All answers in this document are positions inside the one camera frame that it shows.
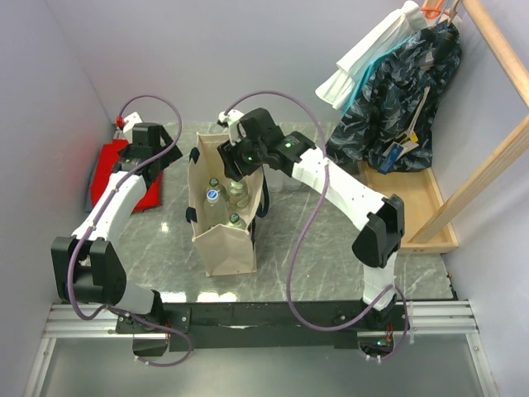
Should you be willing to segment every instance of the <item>white bottle cap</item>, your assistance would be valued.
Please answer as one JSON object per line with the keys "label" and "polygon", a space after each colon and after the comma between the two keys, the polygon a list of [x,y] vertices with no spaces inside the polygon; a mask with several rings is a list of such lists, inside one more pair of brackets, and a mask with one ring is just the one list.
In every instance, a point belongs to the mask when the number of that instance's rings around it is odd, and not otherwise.
{"label": "white bottle cap", "polygon": [[216,203],[218,201],[218,192],[216,190],[208,190],[206,193],[207,201]]}

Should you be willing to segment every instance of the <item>white cloth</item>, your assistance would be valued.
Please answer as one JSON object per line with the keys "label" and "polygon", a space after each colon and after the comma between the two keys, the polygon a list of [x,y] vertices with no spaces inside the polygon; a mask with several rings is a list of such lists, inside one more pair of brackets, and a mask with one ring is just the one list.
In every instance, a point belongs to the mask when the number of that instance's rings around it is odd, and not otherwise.
{"label": "white cloth", "polygon": [[323,101],[340,109],[362,78],[369,63],[427,27],[421,8],[411,1],[391,12],[366,37],[336,62],[338,70],[316,89]]}

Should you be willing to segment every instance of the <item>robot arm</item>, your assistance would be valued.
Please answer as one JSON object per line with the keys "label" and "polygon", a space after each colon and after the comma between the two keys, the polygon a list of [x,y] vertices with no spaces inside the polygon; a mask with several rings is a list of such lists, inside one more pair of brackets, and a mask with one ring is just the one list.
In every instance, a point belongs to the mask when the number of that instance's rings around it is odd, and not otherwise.
{"label": "robot arm", "polygon": [[[323,157],[322,151],[299,132],[284,136],[265,109],[259,108],[235,120],[225,120],[237,139],[218,147],[226,177],[240,180],[262,164],[300,180],[317,192],[325,184],[325,164],[329,165],[330,185],[326,199],[336,205],[360,230],[352,249],[364,264],[363,301],[370,304],[394,282],[394,262],[404,234],[403,201],[369,189],[340,167]],[[388,292],[374,308],[380,312],[393,307],[393,292]]]}
{"label": "robot arm", "polygon": [[87,219],[71,237],[57,237],[51,247],[57,291],[62,299],[69,300],[66,280],[69,261],[74,247],[107,201],[116,190],[97,227],[83,244],[74,269],[74,292],[79,302],[110,304],[116,308],[147,316],[155,323],[164,323],[164,310],[160,294],[141,288],[128,280],[113,248],[126,226],[132,210],[155,182],[160,171],[182,157],[175,146],[167,154],[131,175],[119,189],[117,183],[136,165],[157,155],[172,142],[167,131],[158,124],[137,123],[132,129],[132,143],[120,151],[107,188]]}

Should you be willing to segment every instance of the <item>red cloth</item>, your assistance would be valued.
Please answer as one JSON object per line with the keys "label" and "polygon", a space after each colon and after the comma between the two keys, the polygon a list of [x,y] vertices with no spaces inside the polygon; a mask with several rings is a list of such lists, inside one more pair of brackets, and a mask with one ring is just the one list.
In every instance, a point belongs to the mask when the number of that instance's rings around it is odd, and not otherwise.
{"label": "red cloth", "polygon": [[[90,185],[90,199],[92,200],[92,206],[98,202],[99,198],[104,193],[112,173],[112,167],[119,160],[119,151],[128,145],[126,139],[114,139],[112,143],[107,143],[102,146],[101,154],[99,155],[98,165],[93,175],[93,181]],[[145,196],[135,206],[133,213],[143,211],[147,208],[157,207],[162,204],[161,198],[161,185],[162,185],[162,174],[156,179],[156,181],[150,186]]]}

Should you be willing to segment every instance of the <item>black patterned garment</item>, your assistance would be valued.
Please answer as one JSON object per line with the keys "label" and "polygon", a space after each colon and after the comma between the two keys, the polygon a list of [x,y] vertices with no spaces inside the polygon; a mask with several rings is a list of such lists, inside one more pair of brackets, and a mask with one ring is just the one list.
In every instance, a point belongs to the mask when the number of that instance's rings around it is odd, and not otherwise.
{"label": "black patterned garment", "polygon": [[419,147],[397,160],[389,172],[430,167],[431,124],[460,57],[460,36],[453,24],[443,22],[411,36],[369,76],[326,144],[329,157],[338,165],[365,159],[377,170],[386,149],[409,128],[430,87],[414,128]]}

